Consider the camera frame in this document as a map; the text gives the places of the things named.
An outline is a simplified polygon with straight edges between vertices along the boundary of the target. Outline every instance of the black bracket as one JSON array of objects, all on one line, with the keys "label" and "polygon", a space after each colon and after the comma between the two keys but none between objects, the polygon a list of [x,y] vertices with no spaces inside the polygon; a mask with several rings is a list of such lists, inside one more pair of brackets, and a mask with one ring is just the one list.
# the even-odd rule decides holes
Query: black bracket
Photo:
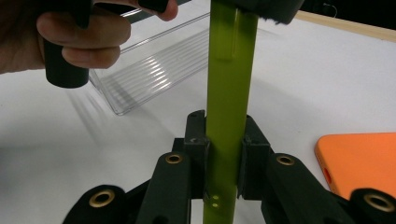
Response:
[{"label": "black bracket", "polygon": [[[274,153],[252,117],[241,143],[238,197],[262,201],[267,224],[394,224],[396,199],[375,189],[356,189],[350,200],[336,196],[297,158]],[[162,155],[152,178],[125,193],[115,186],[86,192],[64,224],[189,224],[191,199],[205,198],[210,142],[205,111],[189,114],[185,138]]]}]

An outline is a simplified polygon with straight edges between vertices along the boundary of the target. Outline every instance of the white surface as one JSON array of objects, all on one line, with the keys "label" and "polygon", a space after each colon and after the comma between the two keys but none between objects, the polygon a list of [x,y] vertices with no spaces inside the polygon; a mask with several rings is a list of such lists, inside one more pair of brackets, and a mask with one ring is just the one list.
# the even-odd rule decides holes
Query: white surface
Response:
[{"label": "white surface", "polygon": [[[248,113],[276,152],[300,158],[326,186],[313,148],[324,134],[394,132],[396,44],[305,21],[261,21]],[[0,76],[1,223],[62,223],[101,184],[132,189],[205,109],[205,71],[122,117],[94,87],[52,87],[44,71]],[[192,223],[202,222],[194,202]],[[263,223],[238,201],[234,223]]]}]

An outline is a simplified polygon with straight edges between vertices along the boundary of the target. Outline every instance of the green translucent tube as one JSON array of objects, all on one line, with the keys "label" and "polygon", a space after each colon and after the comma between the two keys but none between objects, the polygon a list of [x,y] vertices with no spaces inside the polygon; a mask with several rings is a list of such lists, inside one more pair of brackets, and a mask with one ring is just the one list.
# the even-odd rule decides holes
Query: green translucent tube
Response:
[{"label": "green translucent tube", "polygon": [[243,13],[230,2],[211,1],[205,224],[233,223],[257,32],[258,16]]}]

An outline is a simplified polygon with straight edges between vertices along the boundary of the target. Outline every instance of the transparent plastic box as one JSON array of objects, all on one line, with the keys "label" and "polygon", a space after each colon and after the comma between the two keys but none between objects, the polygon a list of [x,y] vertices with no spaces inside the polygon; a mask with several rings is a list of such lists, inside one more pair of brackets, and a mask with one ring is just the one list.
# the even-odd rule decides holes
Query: transparent plastic box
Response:
[{"label": "transparent plastic box", "polygon": [[174,23],[159,23],[157,27],[147,27],[153,24],[150,20],[158,20],[154,17],[137,23],[136,29],[142,28],[142,32],[135,31],[131,40],[134,43],[126,44],[117,62],[110,68],[90,71],[91,83],[117,115],[207,68],[209,13],[206,8],[200,9],[201,12],[190,13]]}]

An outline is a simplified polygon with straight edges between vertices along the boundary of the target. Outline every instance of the human hand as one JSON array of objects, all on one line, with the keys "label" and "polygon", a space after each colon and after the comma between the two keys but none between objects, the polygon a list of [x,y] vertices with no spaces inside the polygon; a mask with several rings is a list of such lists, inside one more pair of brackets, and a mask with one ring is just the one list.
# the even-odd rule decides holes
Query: human hand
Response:
[{"label": "human hand", "polygon": [[[131,33],[125,18],[94,7],[89,27],[81,29],[68,13],[41,13],[44,2],[0,0],[0,74],[44,68],[43,38],[64,46],[64,58],[75,66],[107,68],[119,58],[120,45]],[[137,0],[98,2],[141,8]],[[142,9],[170,21],[177,14],[177,2],[169,0],[164,13]]]}]

